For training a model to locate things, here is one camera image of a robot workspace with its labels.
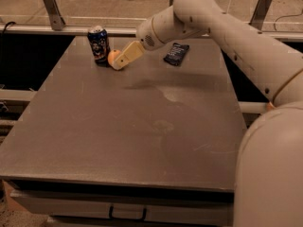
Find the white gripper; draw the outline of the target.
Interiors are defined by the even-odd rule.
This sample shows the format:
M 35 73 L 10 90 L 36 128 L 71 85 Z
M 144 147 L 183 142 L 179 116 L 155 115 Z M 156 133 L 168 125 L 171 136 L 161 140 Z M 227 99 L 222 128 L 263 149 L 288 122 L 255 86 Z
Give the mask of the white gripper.
M 161 22 L 155 16 L 147 19 L 138 26 L 136 38 L 139 41 L 128 43 L 114 58 L 112 67 L 115 70 L 121 70 L 140 58 L 144 54 L 145 49 L 153 51 L 164 45 Z

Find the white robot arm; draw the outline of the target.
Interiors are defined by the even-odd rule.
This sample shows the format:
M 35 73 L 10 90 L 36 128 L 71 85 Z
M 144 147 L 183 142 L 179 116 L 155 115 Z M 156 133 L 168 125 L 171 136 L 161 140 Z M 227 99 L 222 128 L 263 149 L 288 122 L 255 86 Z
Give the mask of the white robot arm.
M 227 58 L 237 96 L 262 94 L 265 112 L 241 141 L 233 227 L 303 227 L 303 53 L 222 10 L 214 0 L 173 0 L 143 22 L 112 65 L 207 34 Z

